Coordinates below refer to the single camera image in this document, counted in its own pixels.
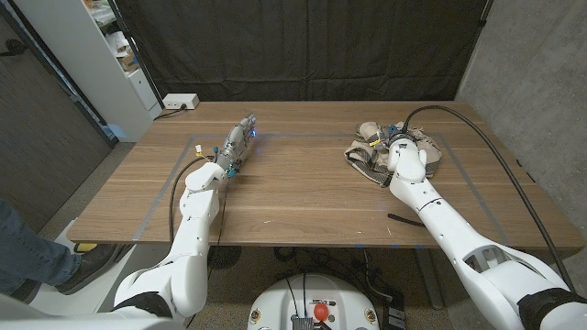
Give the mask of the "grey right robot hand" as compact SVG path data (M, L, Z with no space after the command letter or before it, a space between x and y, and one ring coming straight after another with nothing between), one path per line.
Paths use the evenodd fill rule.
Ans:
M407 131L404 131L401 126L389 125L378 127L373 141L370 142L370 146L388 149L395 141L399 139L408 139L416 143L415 138Z

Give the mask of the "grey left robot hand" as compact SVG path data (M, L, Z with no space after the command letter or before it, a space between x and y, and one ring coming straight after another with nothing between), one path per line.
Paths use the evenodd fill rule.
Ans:
M256 117L253 113L245 116L229 131L227 138L216 156L215 164L232 177L239 171L244 160L245 150L256 137Z

